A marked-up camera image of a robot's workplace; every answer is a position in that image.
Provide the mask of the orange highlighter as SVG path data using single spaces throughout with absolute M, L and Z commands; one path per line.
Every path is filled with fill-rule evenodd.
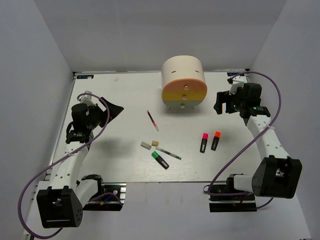
M 219 131 L 216 131 L 213 137 L 211 148 L 210 148 L 212 151 L 216 151 L 220 137 L 221 137 L 221 133 Z

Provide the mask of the round cream drawer cabinet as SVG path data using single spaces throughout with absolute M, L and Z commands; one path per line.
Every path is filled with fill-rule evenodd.
M 178 55 L 166 60 L 161 79 L 161 99 L 168 108 L 195 108 L 206 98 L 208 87 L 202 63 L 194 56 Z

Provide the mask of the grey eraser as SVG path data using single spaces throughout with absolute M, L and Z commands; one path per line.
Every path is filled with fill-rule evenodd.
M 141 147 L 150 150 L 152 148 L 152 146 L 144 141 L 141 142 L 140 144 Z

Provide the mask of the pink highlighter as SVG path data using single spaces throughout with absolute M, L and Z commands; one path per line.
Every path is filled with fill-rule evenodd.
M 209 135 L 208 133 L 203 133 L 202 138 L 201 138 L 201 144 L 200 144 L 200 153 L 205 153 L 206 147 L 207 147 L 207 142 L 208 142 Z

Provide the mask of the red pen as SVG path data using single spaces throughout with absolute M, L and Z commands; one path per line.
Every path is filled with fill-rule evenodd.
M 151 120 L 151 122 L 152 122 L 152 124 L 153 124 L 153 126 L 154 126 L 154 128 L 155 128 L 155 130 L 158 132 L 158 131 L 159 131 L 159 127 L 158 127 L 158 125 L 156 124 L 156 122 L 154 121 L 151 113 L 150 113 L 148 110 L 147 110 L 146 112 L 147 112 L 147 114 L 148 114 L 148 116 L 149 116 L 149 118 L 150 118 L 150 120 Z

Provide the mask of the green highlighter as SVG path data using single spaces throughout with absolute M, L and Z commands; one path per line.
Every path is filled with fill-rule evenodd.
M 170 166 L 169 164 L 156 152 L 153 151 L 151 156 L 165 169 L 167 170 Z

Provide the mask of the green pen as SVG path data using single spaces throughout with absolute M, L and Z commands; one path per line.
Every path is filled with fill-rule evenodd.
M 171 156 L 171 157 L 173 157 L 173 158 L 176 158 L 176 159 L 178 159 L 178 160 L 181 160 L 181 159 L 182 159 L 180 156 L 178 156 L 178 155 L 176 155 L 176 154 L 173 154 L 173 153 L 171 153 L 171 152 L 169 152 L 169 151 L 167 151 L 167 150 L 165 150 L 165 149 L 163 149 L 163 148 L 160 148 L 160 147 L 157 147 L 157 146 L 156 146 L 155 149 L 158 150 L 158 151 L 160 151 L 160 152 L 162 152 L 162 153 L 165 153 L 165 154 L 167 154 L 167 155 L 169 155 L 169 156 Z

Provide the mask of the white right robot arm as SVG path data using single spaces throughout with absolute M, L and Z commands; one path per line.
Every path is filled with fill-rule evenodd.
M 294 197 L 302 163 L 290 157 L 272 128 L 271 114 L 261 106 L 262 87 L 256 83 L 244 83 L 229 91 L 220 91 L 213 106 L 217 114 L 238 112 L 253 136 L 261 162 L 253 175 L 232 174 L 225 188 L 212 190 L 211 196 L 228 196 L 236 200 L 242 195 L 291 199 Z

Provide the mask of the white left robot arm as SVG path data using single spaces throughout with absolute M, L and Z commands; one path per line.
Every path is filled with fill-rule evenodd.
M 45 229 L 78 227 L 89 201 L 105 196 L 106 187 L 100 175 L 80 177 L 81 167 L 94 138 L 94 129 L 103 128 L 107 121 L 113 120 L 124 110 L 122 106 L 104 98 L 100 102 L 107 105 L 106 110 L 85 96 L 71 108 L 72 121 L 67 126 L 65 140 L 67 159 L 59 163 L 57 173 L 47 189 L 39 190 L 36 196 Z

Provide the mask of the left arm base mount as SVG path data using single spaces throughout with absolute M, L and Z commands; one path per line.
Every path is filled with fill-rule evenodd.
M 126 183 L 103 183 L 102 193 L 93 196 L 94 201 L 89 201 L 84 207 L 84 211 L 96 212 L 119 212 L 126 198 Z

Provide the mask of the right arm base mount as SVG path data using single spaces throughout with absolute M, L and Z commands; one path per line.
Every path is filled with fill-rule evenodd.
M 214 184 L 210 193 L 227 194 L 241 193 L 243 191 L 228 188 L 226 184 Z M 209 211 L 211 213 L 244 213 L 256 212 L 257 205 L 253 193 L 235 196 L 210 196 Z

